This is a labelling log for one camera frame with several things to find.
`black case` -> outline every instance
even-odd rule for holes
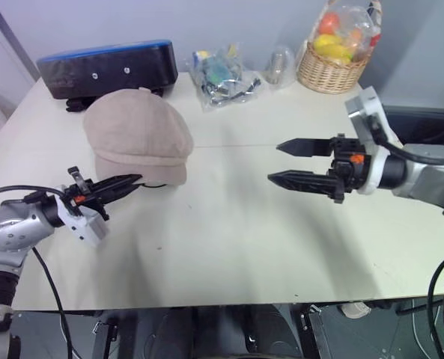
[[[55,99],[90,103],[90,98],[121,88],[148,88],[161,94],[178,76],[170,40],[62,52],[41,58],[37,66]]]

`wall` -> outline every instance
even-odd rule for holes
[[[0,108],[6,116],[17,107],[34,80],[0,33]]]
[[[319,0],[0,0],[0,11],[32,60],[68,49],[168,38],[179,70],[196,49],[243,44],[263,67],[282,40],[298,50]]]
[[[382,4],[382,40],[361,84],[375,86],[387,105],[444,108],[444,0]],[[276,43],[298,50],[322,7],[322,0],[0,0],[33,61],[68,49],[169,38],[179,70],[194,49],[232,41],[260,69]]]
[[[382,4],[382,38],[360,84],[385,104],[444,108],[444,0]]]

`white table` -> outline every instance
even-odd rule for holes
[[[295,83],[242,105],[202,113],[187,74],[167,100],[195,141],[179,188],[140,189],[111,203],[111,234],[93,249],[67,228],[38,247],[67,310],[347,301],[425,295],[444,258],[440,209],[379,190],[329,198],[267,180],[284,169],[325,173],[327,158],[275,149],[295,137],[354,135],[344,101]],[[39,81],[0,134],[0,186],[71,184],[94,173],[82,130]],[[20,193],[1,194],[0,201]],[[437,292],[443,291],[443,281]],[[30,253],[13,303],[54,310]]]

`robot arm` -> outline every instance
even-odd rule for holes
[[[28,252],[55,228],[67,225],[73,235],[90,245],[98,245],[108,233],[107,203],[125,197],[139,185],[140,175],[126,175],[93,183],[83,180],[77,167],[70,168],[76,184],[48,196],[36,191],[21,200],[6,200],[0,206],[0,358],[11,358],[13,344],[8,329],[12,300]]]
[[[296,138],[277,146],[293,156],[333,153],[326,175],[289,170],[270,174],[268,179],[292,191],[326,194],[336,203],[342,203],[344,194],[354,189],[370,194],[384,188],[395,196],[444,209],[444,146],[405,144],[401,148],[373,88],[345,105],[358,138]]]

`clear plastic bag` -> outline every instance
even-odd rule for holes
[[[296,79],[295,55],[283,45],[277,46],[270,57],[270,61],[262,72],[270,90],[278,90],[291,85]]]
[[[376,44],[379,28],[370,8],[336,2],[326,9],[313,34],[314,50],[339,65],[364,60]]]
[[[204,111],[256,97],[261,80],[243,68],[236,45],[216,52],[193,52],[189,71]]]

